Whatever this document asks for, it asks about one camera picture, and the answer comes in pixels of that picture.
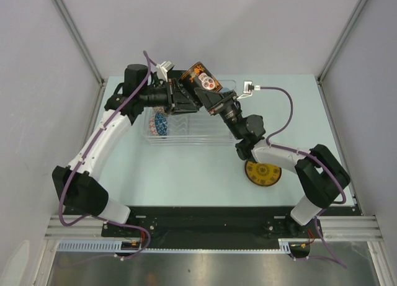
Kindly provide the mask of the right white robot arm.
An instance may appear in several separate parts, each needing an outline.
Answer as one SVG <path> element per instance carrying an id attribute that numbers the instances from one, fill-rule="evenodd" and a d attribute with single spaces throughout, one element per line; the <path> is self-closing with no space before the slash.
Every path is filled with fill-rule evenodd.
<path id="1" fill-rule="evenodd" d="M 304 196 L 290 212 L 287 232 L 301 237 L 308 231 L 308 223 L 330 205 L 345 203 L 344 192 L 350 176 L 330 150 L 321 144 L 308 151 L 273 143 L 265 135 L 260 115 L 243 117 L 235 91 L 214 92 L 196 87 L 197 97 L 210 115 L 219 115 L 233 136 L 239 141 L 236 151 L 242 160 L 267 163 L 288 170 L 298 176 Z"/>

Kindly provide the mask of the blue patterned bowl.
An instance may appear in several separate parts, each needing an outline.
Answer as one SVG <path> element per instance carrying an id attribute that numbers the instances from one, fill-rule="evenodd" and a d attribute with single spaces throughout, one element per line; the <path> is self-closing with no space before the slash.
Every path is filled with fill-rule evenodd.
<path id="1" fill-rule="evenodd" d="M 156 112 L 149 120 L 148 129 L 152 136 L 167 136 L 168 122 L 164 114 Z"/>

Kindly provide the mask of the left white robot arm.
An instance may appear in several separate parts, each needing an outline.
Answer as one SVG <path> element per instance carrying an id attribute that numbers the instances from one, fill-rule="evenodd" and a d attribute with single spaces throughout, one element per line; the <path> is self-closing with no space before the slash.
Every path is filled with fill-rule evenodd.
<path id="1" fill-rule="evenodd" d="M 130 208 L 112 199 L 99 179 L 118 141 L 145 108 L 162 107 L 168 114 L 198 111 L 192 92 L 178 82 L 181 75 L 170 61 L 126 67 L 123 81 L 107 99 L 102 118 L 83 148 L 67 166 L 57 166 L 52 172 L 59 214 L 65 207 L 77 208 L 84 216 L 114 222 L 124 236 L 136 231 Z"/>

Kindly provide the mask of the black floral square plate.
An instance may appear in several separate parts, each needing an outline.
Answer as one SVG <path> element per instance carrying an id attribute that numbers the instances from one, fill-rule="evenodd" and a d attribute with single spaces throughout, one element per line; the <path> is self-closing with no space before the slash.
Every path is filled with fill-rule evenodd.
<path id="1" fill-rule="evenodd" d="M 172 69 L 167 72 L 167 78 L 174 78 L 176 80 L 180 80 L 183 74 L 185 74 L 186 70 L 178 70 Z"/>

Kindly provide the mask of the beige patterned bowl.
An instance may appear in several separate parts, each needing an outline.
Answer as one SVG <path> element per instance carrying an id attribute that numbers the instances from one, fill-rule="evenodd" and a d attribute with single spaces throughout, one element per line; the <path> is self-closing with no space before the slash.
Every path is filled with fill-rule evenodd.
<path id="1" fill-rule="evenodd" d="M 165 113 L 164 107 L 161 107 L 161 106 L 153 107 L 153 111 L 156 112 L 156 113 L 158 113 L 158 112 L 162 113 L 162 114 Z"/>

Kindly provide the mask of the clear wire dish rack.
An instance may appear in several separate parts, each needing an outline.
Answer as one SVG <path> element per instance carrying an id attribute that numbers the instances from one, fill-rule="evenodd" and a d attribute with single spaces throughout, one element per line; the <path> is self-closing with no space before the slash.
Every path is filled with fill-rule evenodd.
<path id="1" fill-rule="evenodd" d="M 143 136 L 152 145 L 227 145 L 234 142 L 234 137 L 220 117 L 208 114 L 205 107 L 198 103 L 198 112 L 192 114 L 164 116 L 168 122 L 165 137 L 152 136 L 148 129 L 150 118 L 155 114 L 153 107 L 145 108 Z"/>

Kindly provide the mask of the red black mug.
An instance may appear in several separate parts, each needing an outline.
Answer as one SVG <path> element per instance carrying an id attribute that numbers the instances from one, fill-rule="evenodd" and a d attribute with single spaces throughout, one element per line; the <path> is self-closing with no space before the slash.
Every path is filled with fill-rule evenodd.
<path id="1" fill-rule="evenodd" d="M 219 92 L 223 87 L 212 73 L 200 61 L 185 71 L 179 78 L 179 83 L 192 95 L 195 90 Z"/>

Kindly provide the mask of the yellow black saucer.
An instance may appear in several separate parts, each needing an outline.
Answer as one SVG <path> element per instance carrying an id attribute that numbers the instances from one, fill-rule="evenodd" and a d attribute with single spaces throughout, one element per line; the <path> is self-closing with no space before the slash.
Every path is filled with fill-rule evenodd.
<path id="1" fill-rule="evenodd" d="M 282 169 L 273 164 L 246 161 L 244 173 L 253 184 L 270 187 L 278 183 L 282 176 Z"/>

